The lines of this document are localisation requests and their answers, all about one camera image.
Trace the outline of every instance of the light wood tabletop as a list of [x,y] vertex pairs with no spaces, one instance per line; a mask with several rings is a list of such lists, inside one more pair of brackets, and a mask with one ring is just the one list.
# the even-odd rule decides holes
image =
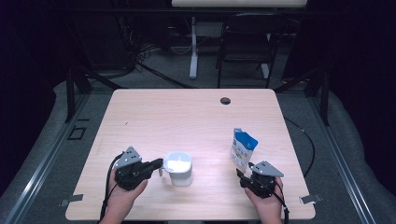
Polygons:
[[306,0],[172,0],[173,7],[305,7]]
[[[220,102],[224,97],[230,99],[228,105]],[[258,219],[236,176],[231,157],[234,128],[259,141],[251,162],[269,161],[284,174],[290,219],[314,217],[314,206],[299,200],[309,192],[276,95],[263,89],[114,91],[74,192],[83,199],[69,204],[66,217],[99,218],[108,167],[133,146],[142,161],[171,151],[188,152],[193,180],[187,187],[175,187],[168,173],[154,172],[126,219]]]

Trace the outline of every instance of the plastic packet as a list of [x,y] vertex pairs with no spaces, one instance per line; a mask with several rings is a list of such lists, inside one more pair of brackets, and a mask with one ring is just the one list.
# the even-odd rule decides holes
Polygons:
[[231,147],[231,156],[237,168],[243,173],[246,171],[248,162],[253,154],[254,148],[259,142],[245,133],[240,128],[233,129],[233,145]]

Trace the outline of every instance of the white cup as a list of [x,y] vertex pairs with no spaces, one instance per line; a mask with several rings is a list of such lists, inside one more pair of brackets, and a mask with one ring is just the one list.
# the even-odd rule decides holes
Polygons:
[[174,186],[188,186],[192,182],[192,158],[187,152],[175,151],[163,158],[163,169],[169,173]]

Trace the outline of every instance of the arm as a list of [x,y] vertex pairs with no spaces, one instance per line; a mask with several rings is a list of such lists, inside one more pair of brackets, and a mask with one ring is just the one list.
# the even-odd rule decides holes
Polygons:
[[[113,189],[114,186],[116,186],[115,176],[116,170],[113,169],[108,183],[109,189]],[[143,180],[142,183],[140,183],[134,190],[126,190],[116,186],[111,192],[110,198],[107,202],[106,214],[100,223],[121,223],[134,206],[134,200],[145,190],[147,184],[148,181]]]
[[[279,177],[276,177],[276,183],[283,188],[282,180]],[[273,195],[269,198],[260,198],[255,195],[250,189],[245,188],[245,193],[249,197],[249,199],[253,202],[256,207],[257,214],[259,215],[260,221],[262,224],[280,224],[281,223],[281,211],[282,204],[280,201]],[[278,186],[275,187],[275,193],[283,198],[281,190]]]

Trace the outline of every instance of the table hole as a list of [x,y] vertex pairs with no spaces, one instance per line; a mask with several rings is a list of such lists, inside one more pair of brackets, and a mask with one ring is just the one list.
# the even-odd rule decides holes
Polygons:
[[221,102],[222,105],[229,105],[231,100],[228,97],[223,97],[223,98],[220,99],[220,102]]

